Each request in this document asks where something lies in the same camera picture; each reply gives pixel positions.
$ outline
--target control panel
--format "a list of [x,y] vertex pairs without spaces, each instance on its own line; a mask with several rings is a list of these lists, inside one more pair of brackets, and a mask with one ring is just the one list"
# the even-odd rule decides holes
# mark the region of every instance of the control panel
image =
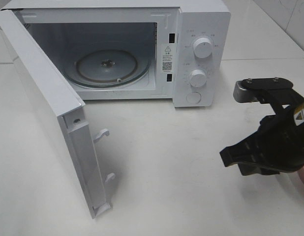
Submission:
[[229,21],[229,12],[182,13],[175,107],[211,105]]

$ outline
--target qr code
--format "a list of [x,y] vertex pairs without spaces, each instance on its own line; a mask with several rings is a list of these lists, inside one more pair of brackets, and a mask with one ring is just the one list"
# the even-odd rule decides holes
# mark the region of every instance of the qr code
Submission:
[[172,70],[172,62],[163,62],[163,70]]

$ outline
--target timer knob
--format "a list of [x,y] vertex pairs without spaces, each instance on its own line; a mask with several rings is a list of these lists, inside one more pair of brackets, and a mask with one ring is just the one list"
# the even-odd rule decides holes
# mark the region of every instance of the timer knob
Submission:
[[198,38],[192,47],[195,56],[198,58],[207,58],[212,53],[212,41],[207,37]]
[[189,76],[190,85],[199,88],[206,84],[207,76],[203,70],[194,70]]

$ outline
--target yellow warning triangle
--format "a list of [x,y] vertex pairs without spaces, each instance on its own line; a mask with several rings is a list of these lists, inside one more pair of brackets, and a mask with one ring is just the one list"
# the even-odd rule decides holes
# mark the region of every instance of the yellow warning triangle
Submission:
[[296,119],[304,119],[301,112],[297,115]]

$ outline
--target white tabletop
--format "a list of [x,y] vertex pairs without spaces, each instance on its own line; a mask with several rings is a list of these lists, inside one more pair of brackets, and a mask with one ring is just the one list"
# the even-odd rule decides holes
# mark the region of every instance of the white tabletop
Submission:
[[[232,17],[223,53],[230,59],[304,58],[304,51],[252,0],[224,0]],[[11,62],[0,38],[0,63]]]
[[223,61],[208,108],[171,100],[87,102],[103,173],[114,171],[113,209],[91,219],[72,166],[57,156],[13,65],[0,65],[0,235],[304,236],[298,175],[241,176],[219,156],[272,113],[239,104],[236,80],[285,77],[304,96],[304,59]]

